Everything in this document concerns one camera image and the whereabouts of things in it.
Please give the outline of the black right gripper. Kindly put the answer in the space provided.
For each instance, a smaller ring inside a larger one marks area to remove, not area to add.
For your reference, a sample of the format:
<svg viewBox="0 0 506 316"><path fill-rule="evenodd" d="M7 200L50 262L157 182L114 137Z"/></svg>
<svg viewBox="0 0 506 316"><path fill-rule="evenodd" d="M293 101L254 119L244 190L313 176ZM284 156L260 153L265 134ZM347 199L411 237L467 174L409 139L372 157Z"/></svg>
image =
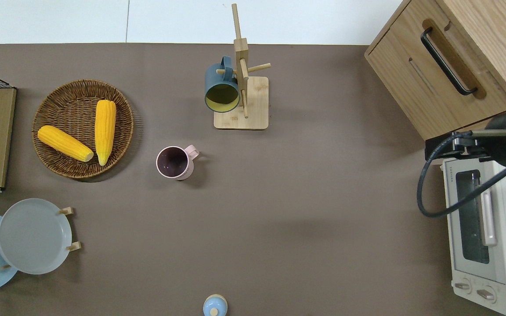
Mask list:
<svg viewBox="0 0 506 316"><path fill-rule="evenodd" d="M448 132L425 141L425 160L429 160L433 156L435 148L444 140L459 134L456 131ZM478 158L488 161L491 159L486 149L479 144L479 138L489 136L486 131L468 131L468 136L464 138L455 138L440 149L434 158L456 158L459 160Z"/></svg>

